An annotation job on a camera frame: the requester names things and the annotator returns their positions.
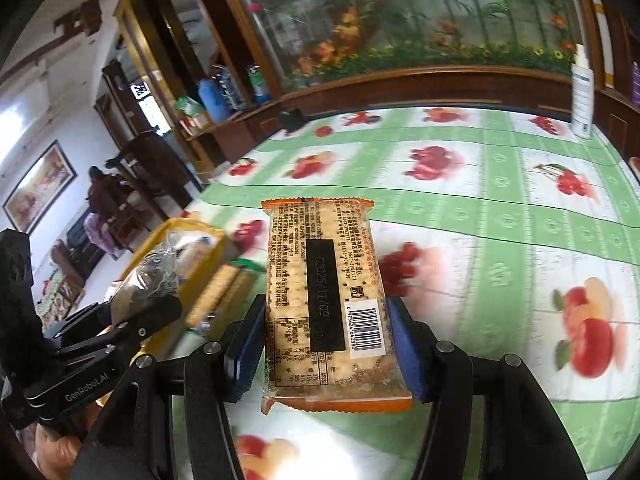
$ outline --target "picture frame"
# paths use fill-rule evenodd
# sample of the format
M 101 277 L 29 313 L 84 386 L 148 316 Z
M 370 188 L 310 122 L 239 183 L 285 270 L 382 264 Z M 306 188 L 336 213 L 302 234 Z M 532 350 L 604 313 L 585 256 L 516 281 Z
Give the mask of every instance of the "picture frame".
M 17 231 L 30 234 L 76 176 L 54 140 L 14 187 L 2 209 Z

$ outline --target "glass cabinet door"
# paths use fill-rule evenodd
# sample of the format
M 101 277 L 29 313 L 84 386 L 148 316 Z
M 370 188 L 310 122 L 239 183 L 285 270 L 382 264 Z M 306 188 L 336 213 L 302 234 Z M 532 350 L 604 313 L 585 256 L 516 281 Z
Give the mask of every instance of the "glass cabinet door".
M 574 0 L 244 0 L 285 91 L 378 70 L 502 65 L 571 73 Z

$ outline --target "apple print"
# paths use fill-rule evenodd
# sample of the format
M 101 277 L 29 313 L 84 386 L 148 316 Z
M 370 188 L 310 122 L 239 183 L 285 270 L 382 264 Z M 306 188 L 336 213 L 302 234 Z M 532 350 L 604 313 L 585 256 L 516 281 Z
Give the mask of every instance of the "apple print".
M 579 175 L 575 171 L 562 166 L 562 164 L 539 164 L 534 169 L 555 181 L 558 191 L 565 195 L 576 194 L 587 196 L 596 203 L 600 203 L 598 195 L 585 175 Z
M 264 229 L 264 221 L 252 220 L 244 222 L 238 226 L 238 229 L 231 235 L 232 240 L 238 246 L 240 254 L 247 252 L 254 246 L 255 239 Z
M 248 175 L 258 163 L 252 158 L 241 158 L 230 170 L 231 176 Z
M 552 302 L 562 312 L 567 339 L 556 345 L 556 367 L 571 363 L 585 378 L 600 377 L 614 358 L 622 370 L 626 359 L 626 332 L 611 329 L 612 303 L 602 280 L 589 278 L 563 296 L 554 290 Z
M 541 130 L 544 130 L 549 135 L 553 135 L 556 137 L 560 135 L 558 133 L 558 129 L 548 117 L 537 116 L 533 119 L 530 119 L 529 122 L 535 124 L 537 127 L 539 127 Z
M 416 160 L 416 164 L 404 174 L 416 180 L 436 180 L 447 173 L 455 161 L 461 160 L 457 153 L 446 150 L 442 146 L 412 150 L 410 157 Z
M 382 117 L 379 115 L 371 115 L 368 112 L 357 112 L 344 118 L 344 126 L 351 126 L 352 124 L 375 124 L 381 120 Z
M 401 250 L 387 254 L 378 261 L 382 287 L 387 296 L 406 296 L 408 286 L 404 280 L 417 274 L 415 263 L 422 251 L 412 242 L 402 245 Z
M 180 218 L 193 218 L 194 220 L 200 220 L 201 222 L 204 221 L 200 211 L 186 211 L 183 209 L 180 212 Z
M 298 459 L 298 449 L 289 440 L 270 442 L 255 435 L 236 439 L 236 453 L 246 480 L 276 480 L 279 470 Z
M 304 156 L 296 160 L 293 170 L 287 171 L 284 176 L 290 176 L 298 180 L 309 175 L 322 173 L 333 163 L 334 157 L 334 152 L 321 152 L 317 155 Z
M 450 123 L 452 121 L 466 121 L 468 113 L 464 110 L 456 110 L 455 108 L 425 108 L 426 117 L 422 120 L 425 123 Z
M 334 132 L 334 129 L 331 126 L 320 126 L 316 130 L 316 137 L 326 137 L 331 135 Z
M 556 365 L 564 367 L 566 360 L 582 377 L 600 377 L 613 357 L 613 334 L 611 326 L 603 319 L 585 319 L 571 342 L 561 341 L 556 347 Z

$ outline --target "person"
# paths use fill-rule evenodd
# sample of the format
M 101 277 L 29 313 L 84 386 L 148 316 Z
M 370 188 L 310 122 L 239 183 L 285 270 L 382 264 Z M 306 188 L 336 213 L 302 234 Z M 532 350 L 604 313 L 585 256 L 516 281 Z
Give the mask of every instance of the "person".
M 93 245 L 110 254 L 114 260 L 118 259 L 118 251 L 120 249 L 109 232 L 109 225 L 100 219 L 98 213 L 89 213 L 84 219 L 82 227 Z
M 100 414 L 96 402 L 89 404 L 76 417 L 79 430 L 86 434 Z M 65 435 L 57 440 L 47 436 L 41 425 L 35 425 L 35 452 L 32 459 L 47 480 L 67 480 L 76 462 L 82 441 L 78 436 Z
M 89 168 L 89 178 L 91 186 L 87 193 L 89 209 L 96 213 L 102 222 L 106 222 L 113 216 L 113 206 L 121 206 L 128 202 L 132 189 L 126 182 L 121 181 L 117 176 L 104 174 L 97 166 Z

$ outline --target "wooden chair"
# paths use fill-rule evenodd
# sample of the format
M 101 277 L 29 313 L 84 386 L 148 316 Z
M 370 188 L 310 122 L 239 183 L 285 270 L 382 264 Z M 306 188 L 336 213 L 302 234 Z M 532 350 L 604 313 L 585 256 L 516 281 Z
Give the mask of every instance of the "wooden chair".
M 131 206 L 127 198 L 128 195 L 124 192 L 118 201 L 105 194 L 102 201 L 111 214 L 111 217 L 107 219 L 111 236 L 118 245 L 134 252 L 130 245 L 130 235 L 138 230 L 144 229 L 150 232 L 151 229 L 146 225 L 144 213 Z
M 136 160 L 133 171 L 138 173 L 140 178 L 136 178 L 126 168 L 124 160 L 127 157 Z M 148 203 L 162 219 L 166 219 L 167 215 L 155 203 L 150 190 L 159 189 L 168 194 L 181 208 L 187 207 L 193 200 L 184 189 L 185 184 L 191 182 L 197 190 L 202 191 L 200 182 L 154 130 L 143 132 L 130 140 L 118 155 L 106 161 L 105 166 L 117 169 L 124 180 L 140 193 L 145 203 Z

